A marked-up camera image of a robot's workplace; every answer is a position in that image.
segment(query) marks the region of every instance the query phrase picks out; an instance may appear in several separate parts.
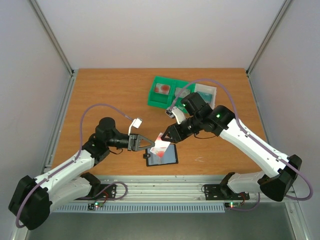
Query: vent grille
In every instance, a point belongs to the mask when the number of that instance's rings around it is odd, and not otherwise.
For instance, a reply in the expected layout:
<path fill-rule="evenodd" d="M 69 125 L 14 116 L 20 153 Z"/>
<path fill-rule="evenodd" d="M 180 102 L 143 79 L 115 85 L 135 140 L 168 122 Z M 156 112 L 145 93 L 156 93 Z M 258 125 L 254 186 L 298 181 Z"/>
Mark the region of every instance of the vent grille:
<path fill-rule="evenodd" d="M 109 203 L 103 207 L 90 207 L 87 203 L 69 203 L 56 213 L 224 213 L 223 203 Z"/>

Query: black mounting bracket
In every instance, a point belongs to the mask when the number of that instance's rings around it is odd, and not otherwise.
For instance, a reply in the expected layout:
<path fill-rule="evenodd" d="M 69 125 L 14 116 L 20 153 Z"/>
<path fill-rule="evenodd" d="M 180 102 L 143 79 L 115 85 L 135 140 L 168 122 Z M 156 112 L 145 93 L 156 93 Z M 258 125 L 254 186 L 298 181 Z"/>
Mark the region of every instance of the black mounting bracket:
<path fill-rule="evenodd" d="M 226 197 L 221 191 L 220 184 L 205 184 L 202 186 L 201 190 L 205 195 L 205 200 L 214 201 L 214 200 L 225 200 L 225 201 L 234 201 L 234 200 L 243 200 L 243 197 L 239 193 L 232 192 L 229 197 Z M 248 193 L 242 192 L 244 199 L 249 200 L 250 196 Z"/>
<path fill-rule="evenodd" d="M 144 140 L 146 142 L 149 143 L 149 145 L 147 146 L 141 146 L 141 141 Z M 134 133 L 131 133 L 129 135 L 129 142 L 128 142 L 128 151 L 141 151 L 141 150 L 145 150 L 145 149 L 148 149 L 148 148 L 152 148 L 155 146 L 155 142 L 154 141 L 151 141 L 149 140 L 148 138 L 140 135 L 140 134 L 134 134 Z"/>
<path fill-rule="evenodd" d="M 104 189 L 106 186 L 108 186 L 108 184 L 101 184 L 100 187 L 99 187 L 99 190 L 98 192 L 100 192 L 102 189 Z M 117 185 L 112 185 L 110 187 L 108 187 L 106 190 L 104 190 L 104 192 L 106 192 L 108 194 L 108 199 L 114 199 L 116 198 L 116 194 L 117 194 Z M 98 196 L 95 196 L 89 200 L 102 200 L 105 198 L 105 194 L 102 192 L 100 193 Z"/>

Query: cable connector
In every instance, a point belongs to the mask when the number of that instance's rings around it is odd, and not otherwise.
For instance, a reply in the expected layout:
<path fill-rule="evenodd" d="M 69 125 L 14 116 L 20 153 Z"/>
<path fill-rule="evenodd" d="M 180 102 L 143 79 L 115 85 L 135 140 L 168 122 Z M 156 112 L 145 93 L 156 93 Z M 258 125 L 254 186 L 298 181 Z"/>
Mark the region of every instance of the cable connector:
<path fill-rule="evenodd" d="M 132 127 L 134 127 L 135 129 L 138 129 L 141 124 L 142 124 L 142 119 L 141 118 L 137 117 L 137 118 L 133 119 L 132 123 L 129 126 L 128 136 L 130 136 Z"/>
<path fill-rule="evenodd" d="M 186 120 L 186 116 L 184 114 L 183 111 L 181 111 L 179 108 L 177 108 L 176 106 L 174 106 L 172 108 L 172 110 L 170 110 L 170 108 L 168 107 L 165 110 L 165 113 L 172 119 L 175 118 L 176 122 L 178 124 L 181 124 L 184 120 Z"/>
<path fill-rule="evenodd" d="M 172 113 L 172 109 L 170 109 L 170 107 L 168 107 L 168 108 L 165 110 L 165 114 L 167 114 L 171 119 L 174 119 L 174 118 L 175 118 L 175 115 Z"/>

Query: small white object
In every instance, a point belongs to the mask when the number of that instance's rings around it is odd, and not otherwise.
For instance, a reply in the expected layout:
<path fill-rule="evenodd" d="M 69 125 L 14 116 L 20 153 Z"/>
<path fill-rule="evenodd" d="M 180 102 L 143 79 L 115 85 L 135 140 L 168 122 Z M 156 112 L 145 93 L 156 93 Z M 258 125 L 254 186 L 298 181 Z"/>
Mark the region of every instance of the small white object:
<path fill-rule="evenodd" d="M 163 133 L 160 132 L 156 140 L 154 141 L 154 147 L 150 148 L 150 152 L 162 158 L 170 145 L 169 141 L 162 141 Z"/>
<path fill-rule="evenodd" d="M 142 124 L 142 119 L 141 118 L 135 118 L 132 123 L 129 126 L 129 131 L 128 131 L 128 135 L 130 135 L 131 133 L 131 128 L 134 127 L 135 129 L 138 129 L 140 127 L 140 125 Z"/>
<path fill-rule="evenodd" d="M 132 126 L 138 129 L 140 125 L 142 124 L 142 119 L 141 118 L 136 118 L 132 122 Z"/>
<path fill-rule="evenodd" d="M 171 86 L 168 84 L 157 83 L 154 92 L 158 94 L 169 95 Z"/>
<path fill-rule="evenodd" d="M 181 111 L 179 108 L 174 106 L 172 108 L 172 114 L 174 115 L 176 122 L 178 124 L 181 124 L 184 120 L 186 120 L 186 116 L 183 111 Z"/>

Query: paper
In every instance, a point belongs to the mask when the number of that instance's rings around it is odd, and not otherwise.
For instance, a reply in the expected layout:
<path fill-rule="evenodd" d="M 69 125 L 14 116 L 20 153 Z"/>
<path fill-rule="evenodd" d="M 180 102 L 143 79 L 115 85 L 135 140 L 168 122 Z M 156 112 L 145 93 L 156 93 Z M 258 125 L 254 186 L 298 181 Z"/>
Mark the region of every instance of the paper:
<path fill-rule="evenodd" d="M 162 158 L 165 155 L 167 148 L 170 145 L 169 141 L 162 141 L 163 133 L 160 132 L 156 140 L 154 141 L 154 147 L 150 148 L 150 152 Z"/>
<path fill-rule="evenodd" d="M 170 88 L 170 85 L 157 83 L 155 85 L 154 91 L 158 94 L 169 95 Z"/>
<path fill-rule="evenodd" d="M 178 94 L 180 93 L 181 89 L 182 89 L 182 88 L 180 88 L 180 87 L 176 87 L 176 88 L 175 88 L 175 91 L 174 91 L 174 96 L 175 96 L 175 97 L 178 96 Z M 182 98 L 182 99 L 183 99 L 184 97 L 188 96 L 189 94 L 190 94 L 190 89 L 185 89 L 185 90 L 183 90 L 183 92 L 180 94 L 179 98 Z"/>
<path fill-rule="evenodd" d="M 212 94 L 202 91 L 197 91 L 197 93 L 202 97 L 202 99 L 207 103 L 210 104 L 212 101 Z"/>

